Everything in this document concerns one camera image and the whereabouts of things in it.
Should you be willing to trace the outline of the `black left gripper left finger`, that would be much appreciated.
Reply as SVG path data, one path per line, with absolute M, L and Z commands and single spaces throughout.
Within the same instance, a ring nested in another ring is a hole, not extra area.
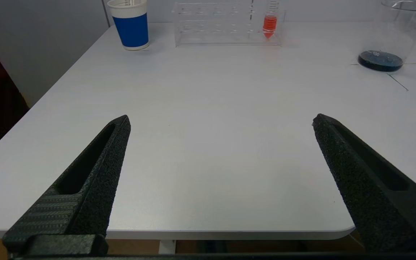
M 10 259 L 105 257 L 131 124 L 110 121 L 4 234 Z

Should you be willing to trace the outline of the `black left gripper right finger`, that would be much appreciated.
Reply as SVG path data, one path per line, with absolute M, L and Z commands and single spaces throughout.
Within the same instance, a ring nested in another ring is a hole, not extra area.
M 416 252 L 416 183 L 338 120 L 312 126 L 365 249 Z

